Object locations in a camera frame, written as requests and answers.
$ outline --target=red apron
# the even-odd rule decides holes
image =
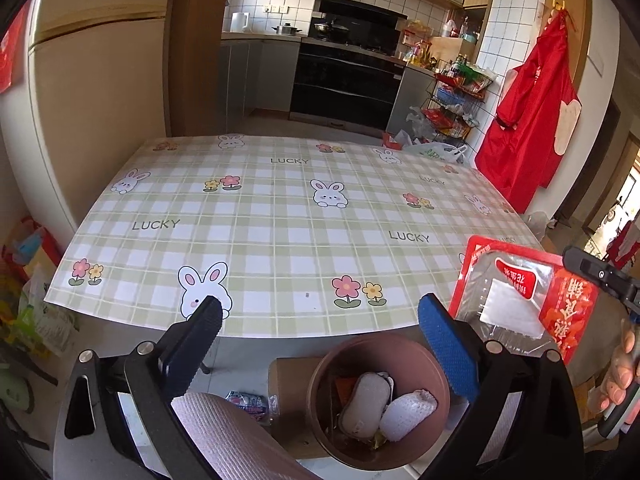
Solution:
[[[538,186],[551,182],[580,113],[569,75],[565,16],[564,10],[558,13],[515,69],[518,75],[476,156],[478,170],[518,213],[526,211]]]

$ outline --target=bunny face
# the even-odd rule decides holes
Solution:
[[[402,161],[389,149],[383,151],[378,148],[372,148],[372,150],[380,156],[383,162],[386,162],[387,164],[402,164]]]
[[[220,135],[218,136],[218,140],[220,143],[218,146],[223,150],[231,150],[233,148],[239,148],[240,146],[244,146],[244,142],[241,139],[240,135]]]
[[[129,173],[127,173],[122,180],[119,180],[118,182],[113,184],[113,186],[111,186],[111,190],[117,191],[121,195],[124,195],[125,193],[128,193],[133,188],[135,188],[136,184],[140,182],[140,180],[143,180],[150,175],[151,173],[149,173],[148,171],[146,173],[138,173],[138,170],[134,168],[133,170],[129,171]]]
[[[483,215],[488,216],[491,214],[491,209],[489,209],[482,202],[480,202],[480,199],[476,195],[472,195],[472,196],[465,195],[465,198],[469,200],[469,202],[471,202],[475,206],[475,208],[478,209],[478,211],[481,212]]]
[[[178,271],[178,282],[184,289],[180,313],[189,319],[197,307],[207,296],[217,298],[222,304],[222,319],[229,316],[232,301],[226,288],[220,284],[225,279],[228,267],[225,262],[218,262],[209,267],[204,279],[200,279],[198,271],[193,267],[183,266]]]
[[[314,193],[314,202],[316,202],[320,207],[333,205],[342,209],[347,207],[347,204],[349,203],[341,193],[344,189],[344,184],[341,182],[334,182],[327,187],[319,180],[312,180],[311,187],[316,190]]]

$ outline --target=checkered tablecloth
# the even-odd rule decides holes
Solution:
[[[416,324],[428,292],[449,302],[472,234],[539,247],[470,168],[347,142],[158,139],[96,201],[46,299],[166,329],[213,294],[227,336],[386,330]]]

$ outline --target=blue gripper pad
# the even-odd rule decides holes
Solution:
[[[460,341],[453,319],[434,294],[420,300],[418,323],[453,391],[473,402],[480,392],[478,365]]]

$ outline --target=brown trash bin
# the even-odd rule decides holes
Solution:
[[[435,412],[399,442],[378,450],[344,436],[335,428],[340,403],[335,378],[365,372],[388,372],[395,381],[394,399],[415,390],[428,390],[438,401]],[[377,332],[357,336],[331,350],[320,361],[306,393],[306,416],[316,439],[336,460],[357,469],[382,471],[414,462],[440,437],[449,415],[449,384],[424,346],[401,335]]]

